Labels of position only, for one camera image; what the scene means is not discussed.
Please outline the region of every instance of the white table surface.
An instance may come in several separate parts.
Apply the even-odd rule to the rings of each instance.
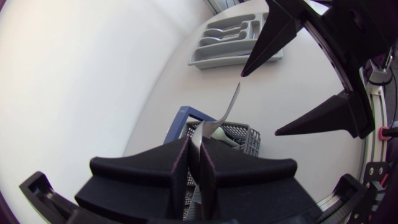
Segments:
[[[252,0],[227,9],[208,22],[266,11],[264,0]],[[227,121],[248,124],[260,132],[260,157],[295,159],[295,177],[316,201],[330,194],[343,174],[356,177],[362,140],[353,139],[348,132],[274,135],[276,129],[343,89],[310,34],[301,30],[284,47],[281,61],[266,63],[242,78],[243,65],[206,70],[187,65],[205,24],[171,56],[134,128],[125,156],[161,145],[181,106],[192,106],[219,119],[241,82],[241,92]]]

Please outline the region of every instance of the white wall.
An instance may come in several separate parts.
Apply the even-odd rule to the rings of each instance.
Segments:
[[[18,188],[41,170],[74,201],[89,160],[123,155],[176,46],[211,17],[202,0],[8,0],[0,12],[0,190],[21,223],[42,223]]]

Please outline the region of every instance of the gray wire basket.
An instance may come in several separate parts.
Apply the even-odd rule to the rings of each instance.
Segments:
[[[200,124],[198,121],[187,122],[185,127],[185,133],[183,137],[192,137],[197,126]],[[260,133],[246,124],[224,122],[220,128],[225,132],[225,135],[238,143],[238,147],[234,149],[249,154],[251,156],[259,156],[260,148]],[[200,192],[195,189],[195,183],[188,170],[187,177],[187,191],[185,193],[185,208],[183,219],[184,220],[199,220],[201,218],[201,206],[200,206]]]

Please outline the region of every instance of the gray cutlery tray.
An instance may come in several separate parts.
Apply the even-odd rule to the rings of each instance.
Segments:
[[[199,69],[246,63],[268,13],[230,17],[206,25],[188,65]],[[282,50],[268,61],[282,59]]]

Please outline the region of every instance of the plastic tray compartment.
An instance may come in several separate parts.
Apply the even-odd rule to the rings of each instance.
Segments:
[[[207,24],[188,65],[204,69],[246,63],[267,16],[259,12]],[[269,61],[281,58],[282,50]]]

